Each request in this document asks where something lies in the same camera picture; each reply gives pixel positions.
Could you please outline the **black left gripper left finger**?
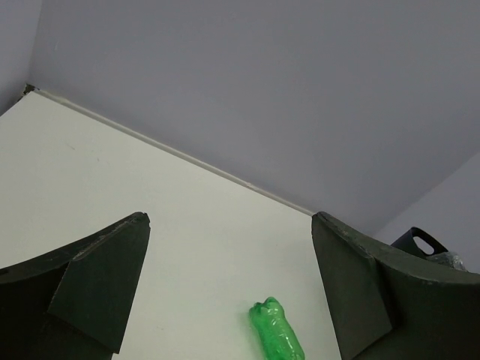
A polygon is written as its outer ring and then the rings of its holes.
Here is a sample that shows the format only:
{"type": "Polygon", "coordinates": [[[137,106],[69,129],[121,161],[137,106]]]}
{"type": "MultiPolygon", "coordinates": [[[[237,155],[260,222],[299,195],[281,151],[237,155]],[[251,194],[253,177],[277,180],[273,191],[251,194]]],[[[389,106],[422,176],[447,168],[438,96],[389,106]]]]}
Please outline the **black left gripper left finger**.
{"type": "Polygon", "coordinates": [[[149,216],[1,269],[2,359],[111,359],[119,353],[150,236],[149,216]]]}

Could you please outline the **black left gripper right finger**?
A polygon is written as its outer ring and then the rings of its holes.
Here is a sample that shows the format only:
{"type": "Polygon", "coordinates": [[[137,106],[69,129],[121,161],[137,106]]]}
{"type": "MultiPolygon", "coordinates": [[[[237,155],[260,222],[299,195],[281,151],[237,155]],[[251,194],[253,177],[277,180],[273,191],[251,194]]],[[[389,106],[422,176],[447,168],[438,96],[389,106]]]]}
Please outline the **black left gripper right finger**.
{"type": "Polygon", "coordinates": [[[478,359],[479,275],[413,256],[325,212],[313,246],[342,359],[478,359]]]}

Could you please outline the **green plastic bottle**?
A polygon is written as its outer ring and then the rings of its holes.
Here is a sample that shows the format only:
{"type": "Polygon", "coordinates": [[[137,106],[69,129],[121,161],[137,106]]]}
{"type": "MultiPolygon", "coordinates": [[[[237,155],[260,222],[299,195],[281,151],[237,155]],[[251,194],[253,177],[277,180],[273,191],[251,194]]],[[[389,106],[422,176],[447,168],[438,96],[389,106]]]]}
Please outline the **green plastic bottle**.
{"type": "Polygon", "coordinates": [[[248,311],[265,359],[305,359],[305,352],[288,322],[284,308],[274,297],[256,302],[248,311]]]}

